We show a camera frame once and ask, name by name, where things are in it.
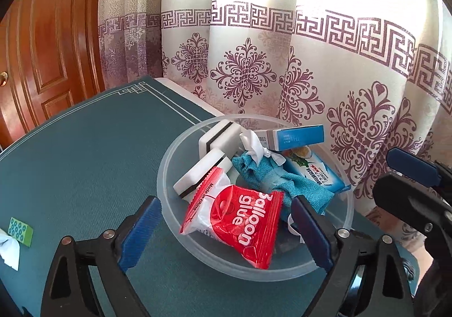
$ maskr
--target teal towel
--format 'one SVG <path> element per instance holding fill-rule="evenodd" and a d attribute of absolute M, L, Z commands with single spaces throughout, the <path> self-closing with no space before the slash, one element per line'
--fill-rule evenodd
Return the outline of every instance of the teal towel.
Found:
<path fill-rule="evenodd" d="M 304 195 L 313 209 L 323 214 L 334 196 L 334 193 L 316 182 L 301 175 L 286 172 L 271 157 L 264 156 L 257 166 L 251 156 L 245 152 L 240 157 L 232 158 L 232 164 L 252 189 L 266 193 L 276 189 L 284 191 L 281 219 L 285 222 L 290 215 L 290 206 L 294 197 Z"/>

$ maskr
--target curtain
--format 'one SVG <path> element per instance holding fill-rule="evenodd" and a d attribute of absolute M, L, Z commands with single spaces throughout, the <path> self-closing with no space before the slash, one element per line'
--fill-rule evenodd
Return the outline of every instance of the curtain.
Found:
<path fill-rule="evenodd" d="M 141 14 L 145 26 L 127 23 Z M 163 74 L 225 114 L 323 124 L 356 210 L 408 250 L 422 245 L 376 208 L 372 188 L 395 146 L 452 164 L 452 16 L 441 0 L 99 0 L 99 24 L 106 85 Z M 158 36 L 144 48 L 148 33 Z"/>

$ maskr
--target red and white package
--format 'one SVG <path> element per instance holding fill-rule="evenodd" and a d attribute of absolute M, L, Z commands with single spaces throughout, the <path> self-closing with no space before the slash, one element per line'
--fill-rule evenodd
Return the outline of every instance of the red and white package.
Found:
<path fill-rule="evenodd" d="M 284 192 L 270 194 L 232 185 L 214 167 L 188 207 L 181 234 L 199 230 L 233 246 L 258 269 L 268 269 Z"/>

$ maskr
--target green tablecloth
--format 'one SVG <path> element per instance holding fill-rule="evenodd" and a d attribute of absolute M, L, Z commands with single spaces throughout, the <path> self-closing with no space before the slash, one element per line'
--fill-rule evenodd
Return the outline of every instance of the green tablecloth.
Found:
<path fill-rule="evenodd" d="M 59 240 L 116 228 L 146 196 L 156 195 L 160 160 L 172 141 L 211 116 L 145 77 L 76 105 L 2 152 L 0 228 L 15 217 L 34 229 L 31 248 L 21 245 L 18 272 L 0 261 L 0 279 L 17 305 L 39 316 Z M 359 215 L 353 226 L 379 236 Z M 113 316 L 96 268 L 92 274 L 105 315 Z M 162 221 L 127 275 L 153 317 L 235 317 L 300 316 L 325 272 L 277 283 L 235 279 L 191 256 Z"/>

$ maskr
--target blue gripper pad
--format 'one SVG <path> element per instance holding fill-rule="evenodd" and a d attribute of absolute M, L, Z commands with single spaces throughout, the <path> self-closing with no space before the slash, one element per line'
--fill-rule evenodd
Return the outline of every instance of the blue gripper pad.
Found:
<path fill-rule="evenodd" d="M 316 265 L 322 267 L 328 273 L 334 266 L 331 259 L 331 245 L 328 239 L 297 197 L 292 200 L 291 211 L 297 230 L 303 237 Z"/>
<path fill-rule="evenodd" d="M 122 243 L 121 258 L 118 261 L 118 266 L 124 273 L 129 268 L 136 266 L 161 218 L 162 205 L 159 199 L 154 198 L 143 214 L 136 220 Z"/>
<path fill-rule="evenodd" d="M 406 175 L 425 187 L 438 186 L 441 182 L 441 176 L 438 174 L 436 166 L 398 147 L 391 148 L 388 151 L 386 162 L 391 169 Z"/>

